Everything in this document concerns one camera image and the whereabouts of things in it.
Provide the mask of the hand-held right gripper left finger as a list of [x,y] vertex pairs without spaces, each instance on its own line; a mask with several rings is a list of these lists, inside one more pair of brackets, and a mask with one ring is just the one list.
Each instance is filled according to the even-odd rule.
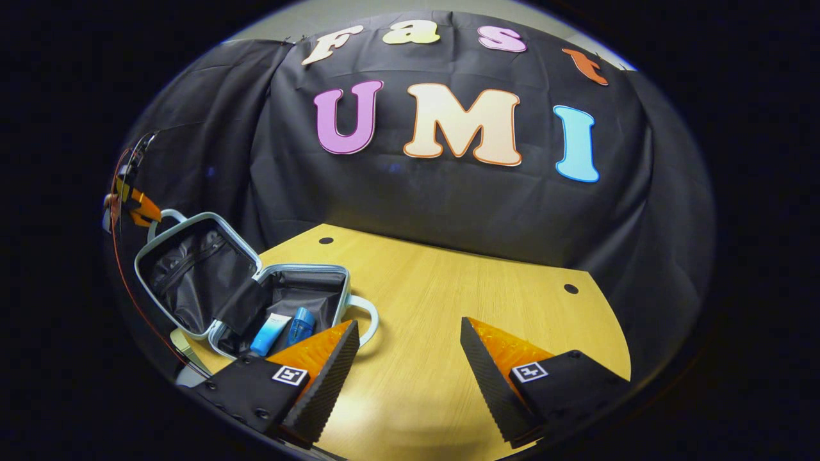
[[351,370],[360,335],[348,320],[269,358],[244,354],[191,388],[210,411],[302,448],[319,441]]

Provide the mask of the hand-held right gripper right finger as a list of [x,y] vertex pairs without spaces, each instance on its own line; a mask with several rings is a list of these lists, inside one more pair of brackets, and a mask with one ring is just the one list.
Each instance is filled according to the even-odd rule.
[[461,323],[466,359],[512,448],[571,437],[609,411],[630,386],[580,350],[552,354],[475,318]]

